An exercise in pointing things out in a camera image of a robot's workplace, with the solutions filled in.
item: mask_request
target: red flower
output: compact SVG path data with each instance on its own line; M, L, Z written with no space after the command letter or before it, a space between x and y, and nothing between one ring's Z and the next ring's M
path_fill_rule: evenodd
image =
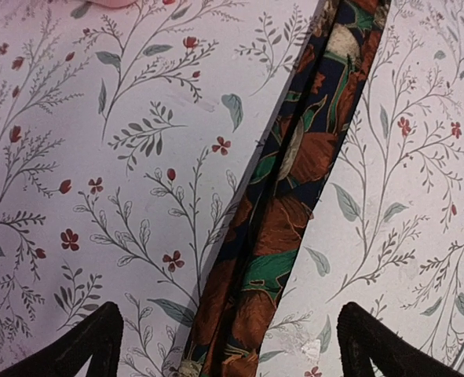
M60 183L59 191L61 194L66 194L69 190L71 190L71 179L66 179Z
M230 148L232 142L230 140L225 141L225 139L221 136L217 137L217 142L219 145L213 145L213 152L221 150L221 154L226 156L228 154L228 148Z
M169 180L173 181L176 179L176 171L173 168L167 169L167 177Z
M165 254L162 260L164 263L169 263L169 267L167 269L173 273L174 271L176 271L176 267L180 269L182 266L185 265L185 262L181 261L180 258L181 253L178 250L176 250L172 257L170 255Z
M19 89L19 86L17 85L15 89L12 91L12 98L17 97L19 93L20 93L20 89Z
M16 57L14 61L12 62L12 69L15 69L16 71L20 70L20 67L22 67L22 63L24 62L23 57Z
M397 122L397 125L399 126L399 128L401 128L403 137L406 137L407 135L410 134L411 127L410 127L410 121L408 119L405 119L403 116L401 116L401 119L399 120L399 122Z
M75 57L75 52L72 52L72 53L69 53L68 55L66 55L66 61L71 61L71 59L73 59L73 57Z
M62 240L62 248L67 250L71 249L72 251L77 251L80 246L78 246L78 234L73 233L71 229L66 229L66 232L60 234L60 239Z
M93 179L90 179L89 186L92 186L92 188L90 189L90 193L92 195L95 195L96 192L99 193L103 191L103 186L101 186L102 183L103 183L103 178L101 177L99 177L95 182L93 181Z
M6 54L6 49L8 49L9 44L8 43L3 43L0 46L0 55L5 55Z
M460 135L462 135L462 130L460 130L460 122L451 122L451 134L457 139L460 137Z
M36 256L40 259L46 258L45 251L43 249L38 248L35 250L35 253L36 253Z
M197 47L198 44L199 44L199 41L195 37L186 37L185 39L183 39L183 45L187 49L194 49Z
M22 136L20 136L20 126L14 126L9 133L10 142L17 143Z
M304 376L305 377L322 377L322 372L318 372L319 367L313 367L311 371L306 371Z

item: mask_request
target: floral pattern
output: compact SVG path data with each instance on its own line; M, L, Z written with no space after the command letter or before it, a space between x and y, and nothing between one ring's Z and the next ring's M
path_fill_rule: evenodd
M262 353L278 354L258 372L342 375L335 325L349 301L453 364L464 344L463 0L392 2L328 183L272 323L317 315L267 337Z
M119 375L176 375L228 223L254 210L238 207L241 181L288 72L315 56L297 61L315 10L0 2L0 371L112 300L126 322ZM365 51L355 62L371 64ZM334 124L349 126L342 153L249 356L259 376L340 376L335 321L351 299L447 364L464 343L464 0L393 1L370 69L352 122ZM284 182L306 179L293 162Z
M249 98L267 76L236 48L268 6L0 2L0 370L112 300L119 375L174 375L289 77ZM289 0L271 16L294 8L314 11Z

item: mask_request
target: patterned necktie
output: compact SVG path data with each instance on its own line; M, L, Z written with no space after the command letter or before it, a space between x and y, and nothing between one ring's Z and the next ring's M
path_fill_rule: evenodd
M254 376L390 0L325 0L200 299L179 373Z

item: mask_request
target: leafy stem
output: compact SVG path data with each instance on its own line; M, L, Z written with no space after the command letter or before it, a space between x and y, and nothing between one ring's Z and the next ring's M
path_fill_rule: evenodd
M122 256L119 261L119 266L124 266L131 263L135 259L140 259L149 265L151 265L156 271L166 278L166 281L177 287L181 292L183 292L192 303L197 307L196 300L190 295L190 293L184 289L173 277L172 273L168 273L163 267L159 267L149 256L147 244L149 241L150 230L148 220L143 220L141 222L139 236L135 236L132 232L129 223L129 216L132 209L132 202L127 201L124 204L120 201L120 189L118 188L114 196L110 196L109 200L117 208L116 214L122 219L123 226L126 229L126 232L115 231L115 236L113 236L108 230L106 214L103 210L99 212L96 211L95 205L98 196L87 195L84 192L79 192L79 195L82 196L85 204L80 204L75 206L75 212L86 212L89 213L93 220L92 222L97 224L102 232L102 234L93 234L90 239L99 244L105 245L114 245L115 247L122 250L126 255Z
M100 299L97 291L103 287L98 284L98 280L102 278L102 275L90 274L86 285L79 284L78 278L83 273L82 268L73 271L66 261L64 261L61 268L64 278L71 282L71 286L68 288L60 286L59 292L53 294L57 305L68 315L66 321L57 329L58 331L65 327L75 326L80 320L87 318L88 314L86 312L93 312L97 309L99 305L91 303L91 301Z

